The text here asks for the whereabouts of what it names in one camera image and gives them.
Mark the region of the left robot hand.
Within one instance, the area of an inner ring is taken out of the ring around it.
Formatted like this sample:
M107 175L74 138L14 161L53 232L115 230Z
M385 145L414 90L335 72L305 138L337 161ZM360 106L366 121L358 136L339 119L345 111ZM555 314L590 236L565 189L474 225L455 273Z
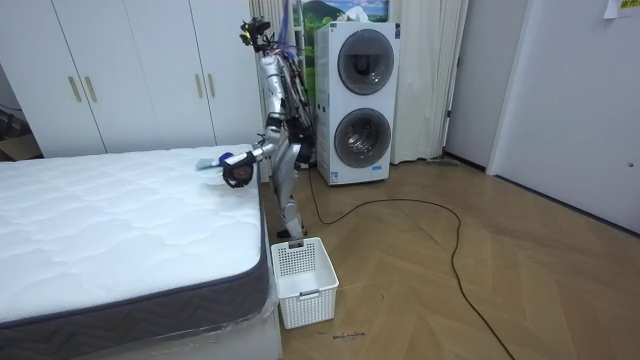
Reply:
M223 168L223 180L229 187L243 188L252 181L254 164L256 163L252 152L238 155L227 152L219 160Z

